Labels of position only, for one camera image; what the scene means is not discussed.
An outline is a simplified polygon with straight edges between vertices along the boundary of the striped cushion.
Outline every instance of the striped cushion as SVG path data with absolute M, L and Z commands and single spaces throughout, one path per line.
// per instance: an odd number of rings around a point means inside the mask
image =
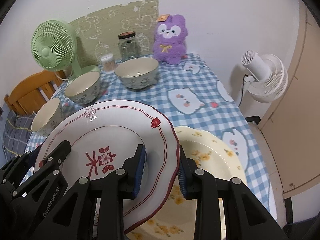
M 3 133 L 3 150 L 7 161 L 24 154 L 32 133 L 33 118 L 34 115 L 17 117 L 14 111 L 9 112 Z

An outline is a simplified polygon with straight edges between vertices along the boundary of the white fan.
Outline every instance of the white fan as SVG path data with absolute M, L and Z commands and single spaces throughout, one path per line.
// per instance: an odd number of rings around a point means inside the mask
M 284 93 L 288 74 L 277 56 L 259 56 L 257 52 L 248 50 L 241 57 L 241 63 L 252 74 L 244 78 L 243 94 L 248 91 L 256 101 L 269 103 Z

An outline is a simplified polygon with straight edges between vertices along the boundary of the chair backrest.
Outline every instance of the chair backrest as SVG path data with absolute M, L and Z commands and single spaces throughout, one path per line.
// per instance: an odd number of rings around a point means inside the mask
M 39 89 L 42 89 L 48 99 L 52 97 L 55 89 L 51 82 L 57 86 L 63 82 L 56 77 L 55 73 L 65 78 L 63 71 L 50 72 L 44 70 L 40 73 L 33 74 L 21 81 L 11 92 L 11 95 L 6 95 L 4 101 L 11 110 L 20 115 L 32 114 L 38 112 L 39 109 L 46 103 L 46 99 L 42 96 Z

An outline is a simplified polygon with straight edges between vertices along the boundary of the glass jar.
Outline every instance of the glass jar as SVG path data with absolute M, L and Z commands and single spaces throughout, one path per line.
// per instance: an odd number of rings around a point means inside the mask
M 118 35 L 118 46 L 122 57 L 122 62 L 132 58 L 140 57 L 140 50 L 135 36 L 136 32 L 126 32 Z

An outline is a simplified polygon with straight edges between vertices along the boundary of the blue checkered tablecloth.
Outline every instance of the blue checkered tablecloth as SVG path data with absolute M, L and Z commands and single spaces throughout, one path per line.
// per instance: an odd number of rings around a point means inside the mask
M 100 79 L 100 94 L 91 104 L 112 99 L 140 101 L 161 111 L 174 126 L 207 130 L 226 142 L 239 155 L 248 187 L 270 211 L 274 198 L 258 144 L 237 105 L 226 96 L 223 87 L 219 89 L 217 76 L 198 55 L 188 53 L 179 65 L 161 63 L 158 83 L 143 90 L 128 89 L 114 73 L 103 70 Z M 66 82 L 62 83 L 53 97 L 60 98 L 65 117 L 68 117 L 87 106 L 66 98 L 66 86 Z M 26 151 L 34 150 L 44 140 L 32 134 Z

